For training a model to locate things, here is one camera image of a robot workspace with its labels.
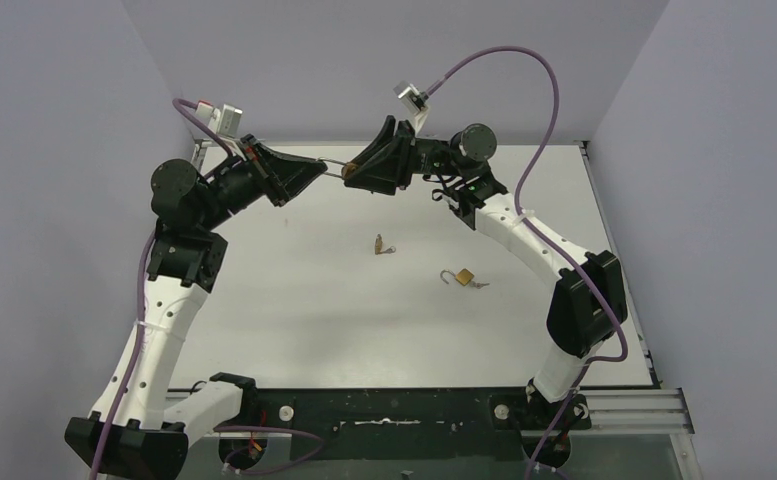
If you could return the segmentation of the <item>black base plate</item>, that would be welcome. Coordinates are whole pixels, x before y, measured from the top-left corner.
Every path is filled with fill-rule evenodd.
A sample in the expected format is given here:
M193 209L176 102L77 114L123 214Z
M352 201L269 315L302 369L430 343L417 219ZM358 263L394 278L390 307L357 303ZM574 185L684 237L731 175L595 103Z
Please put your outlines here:
M516 461L542 447L541 461L561 463L572 431L592 423L578 394L565 412L522 387L261 389L250 424L289 428L304 437L228 433L217 438L220 461L267 468L306 454L315 460Z

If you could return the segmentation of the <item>brass padlock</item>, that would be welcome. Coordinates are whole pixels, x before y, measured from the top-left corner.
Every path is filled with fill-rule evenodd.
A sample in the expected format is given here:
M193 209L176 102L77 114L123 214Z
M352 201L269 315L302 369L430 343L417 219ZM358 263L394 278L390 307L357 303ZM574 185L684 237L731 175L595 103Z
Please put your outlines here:
M451 281L454 281L462 287L469 287L474 289L482 289L489 286L489 283L487 282L476 281L475 275L467 269L462 269L458 272L444 269L439 273L439 278L445 284L449 284Z
M396 248L394 246L387 246L381 234L376 235L376 238L374 241L375 255L393 254L395 252L396 252Z
M355 170L358 169L358 166L351 161L341 161L326 157L319 157L318 161L327 167L327 169L323 172L323 175L340 180L348 178Z

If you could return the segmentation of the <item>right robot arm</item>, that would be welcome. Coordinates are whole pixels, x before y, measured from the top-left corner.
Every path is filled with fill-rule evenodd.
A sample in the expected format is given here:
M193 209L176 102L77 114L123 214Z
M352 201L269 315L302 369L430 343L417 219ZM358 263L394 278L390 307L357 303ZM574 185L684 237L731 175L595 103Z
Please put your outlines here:
M383 195L408 187L416 175L436 183L434 200L445 201L471 230L500 244L551 289L546 329L552 345L529 382L526 411L535 424L552 426L599 347L612 337L626 339L619 259L570 242L518 206L493 175L497 139L488 126L471 124L449 140L421 138L415 127L387 117L376 138L342 166L341 179L348 188Z

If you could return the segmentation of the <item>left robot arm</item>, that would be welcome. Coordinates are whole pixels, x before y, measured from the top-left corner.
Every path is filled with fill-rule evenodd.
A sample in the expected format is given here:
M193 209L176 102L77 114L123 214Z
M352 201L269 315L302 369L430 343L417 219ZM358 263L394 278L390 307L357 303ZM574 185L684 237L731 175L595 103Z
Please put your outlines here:
M249 377L215 374L175 405L168 390L222 269L228 244L219 226L259 199L286 205L326 171L321 160L275 151L251 136L231 142L207 173L178 158L154 170L157 221L142 251L132 331L103 393L64 433L91 478L174 479L196 441L225 423L245 427L259 418Z

